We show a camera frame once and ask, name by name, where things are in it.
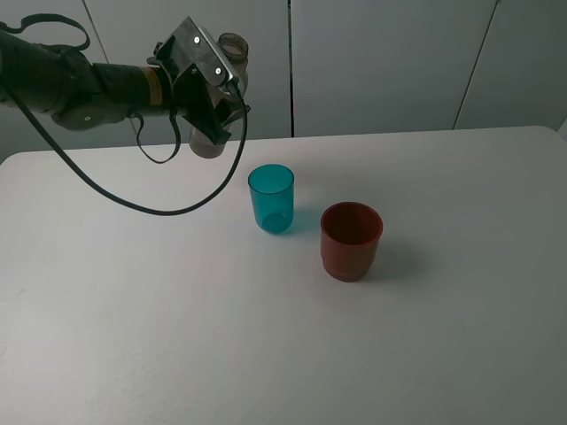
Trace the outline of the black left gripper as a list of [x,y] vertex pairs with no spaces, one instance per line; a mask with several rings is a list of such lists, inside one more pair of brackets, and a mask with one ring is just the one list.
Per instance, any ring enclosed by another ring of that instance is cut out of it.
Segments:
[[199,140],[212,145],[223,145],[230,138],[230,128],[244,116],[237,101],[223,98],[215,107],[207,91],[207,82],[195,66],[180,73],[170,58],[173,42],[158,42],[150,65],[158,66],[167,77],[170,100],[168,108],[176,110],[196,131]]

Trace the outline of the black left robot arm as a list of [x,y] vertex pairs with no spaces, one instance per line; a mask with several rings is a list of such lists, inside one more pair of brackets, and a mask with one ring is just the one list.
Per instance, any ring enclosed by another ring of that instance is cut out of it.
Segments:
[[79,46],[31,43],[17,33],[1,27],[2,104],[22,102],[70,131],[173,115],[219,145],[250,110],[228,87],[238,78],[221,49],[190,19],[157,44],[147,66],[91,63]]

